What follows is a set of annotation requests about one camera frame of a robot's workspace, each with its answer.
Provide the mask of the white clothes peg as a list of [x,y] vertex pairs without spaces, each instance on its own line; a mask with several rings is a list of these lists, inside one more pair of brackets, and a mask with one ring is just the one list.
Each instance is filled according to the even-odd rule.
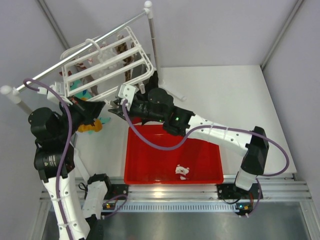
[[145,85],[144,85],[144,83],[143,83],[143,82],[140,82],[140,83],[138,84],[138,86],[139,86],[139,89],[140,89],[141,94],[145,94],[145,93],[146,93],[146,90],[145,90]]

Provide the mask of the grey sock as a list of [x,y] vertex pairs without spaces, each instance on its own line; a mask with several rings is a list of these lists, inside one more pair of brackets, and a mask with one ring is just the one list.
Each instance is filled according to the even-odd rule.
[[[140,60],[142,57],[140,54],[137,54],[134,57],[134,62],[137,62],[138,60]],[[134,67],[132,69],[132,73],[131,73],[131,79],[133,80],[134,78],[137,78],[141,75],[143,75],[144,73],[147,72],[147,67],[144,64],[138,65],[136,67]]]

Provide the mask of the white plastic sock hanger frame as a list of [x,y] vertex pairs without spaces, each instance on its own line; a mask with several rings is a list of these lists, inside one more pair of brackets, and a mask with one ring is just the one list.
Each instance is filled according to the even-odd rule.
[[[85,42],[65,50],[60,58],[64,60],[86,46],[89,46],[89,49],[74,57],[61,68],[64,95],[66,97],[74,96],[74,94],[83,90],[89,90],[92,95],[92,98],[88,99],[89,101],[107,100],[117,92],[118,86],[122,84],[135,86],[140,90],[139,83],[143,82],[145,86],[146,81],[155,71],[149,56],[129,26],[107,37],[101,43],[94,43],[92,39],[86,39]],[[87,60],[90,57],[96,55],[102,57],[103,51],[111,48],[114,48],[117,56],[104,63],[92,67],[89,66]],[[141,59],[134,62],[134,57],[137,54],[141,55]],[[91,74],[101,71],[114,63],[118,64],[118,68],[109,74],[96,80],[91,76]],[[141,64],[147,67],[146,73],[131,79],[132,69]],[[70,85],[76,80],[82,80],[83,85],[78,89],[70,90]]]

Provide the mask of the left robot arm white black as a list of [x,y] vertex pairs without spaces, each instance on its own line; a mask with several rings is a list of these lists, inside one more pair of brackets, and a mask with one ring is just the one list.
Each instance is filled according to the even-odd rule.
[[46,188],[55,212],[59,239],[101,240],[104,231],[101,212],[104,199],[113,194],[110,178],[94,174],[87,180],[87,194],[81,204],[75,181],[75,149],[71,137],[82,124],[93,124],[105,106],[103,101],[70,97],[62,103],[62,114],[48,107],[34,110],[28,117],[35,136],[34,167]]

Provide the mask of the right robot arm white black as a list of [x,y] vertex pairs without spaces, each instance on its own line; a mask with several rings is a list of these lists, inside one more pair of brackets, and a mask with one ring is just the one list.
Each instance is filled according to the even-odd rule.
[[[246,198],[252,192],[257,176],[264,174],[270,146],[266,132],[261,127],[255,126],[247,131],[214,123],[174,105],[174,98],[158,87],[143,96],[135,87],[121,85],[112,103],[109,112],[127,121],[137,137],[154,149],[173,151],[187,139],[196,139],[226,147],[240,155],[242,162],[233,185],[233,192],[238,198]],[[138,131],[132,122],[135,118],[140,119],[142,124],[161,123],[166,133],[182,139],[174,146],[157,145]]]

